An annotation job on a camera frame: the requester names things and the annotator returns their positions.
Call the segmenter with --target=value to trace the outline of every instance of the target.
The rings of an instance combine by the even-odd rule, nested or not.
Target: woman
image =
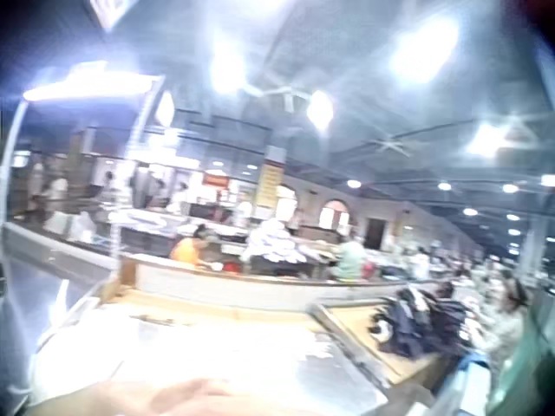
[[[480,320],[484,329],[481,340],[475,342],[478,349],[490,356],[493,383],[497,382],[503,363],[520,341],[528,295],[522,283],[510,270],[500,272],[502,283],[499,294],[490,288],[486,304],[480,308]]]

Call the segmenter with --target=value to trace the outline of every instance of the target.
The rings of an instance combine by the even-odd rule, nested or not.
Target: red sign
[[[229,186],[229,177],[205,173],[205,176],[202,178],[202,185],[213,186],[219,189],[227,189]]]

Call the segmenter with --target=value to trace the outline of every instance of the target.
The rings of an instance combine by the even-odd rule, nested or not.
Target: dark clothing pile
[[[371,317],[369,332],[380,342],[381,351],[411,360],[429,353],[460,356],[467,351],[469,342],[463,339],[467,308],[462,303],[417,289],[402,289],[397,295]],[[384,336],[385,328],[389,334]]]

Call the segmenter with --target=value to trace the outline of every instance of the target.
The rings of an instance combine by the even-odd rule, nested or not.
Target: stainless steel counter
[[[357,415],[387,400],[326,334],[268,324],[167,327],[118,305],[90,311],[36,361],[37,400],[107,378],[167,385],[195,377],[325,414]]]

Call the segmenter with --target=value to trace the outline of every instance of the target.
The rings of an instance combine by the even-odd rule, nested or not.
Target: orange shirt
[[[173,248],[170,258],[177,262],[196,265],[199,262],[199,251],[194,247],[192,238],[183,238]]]

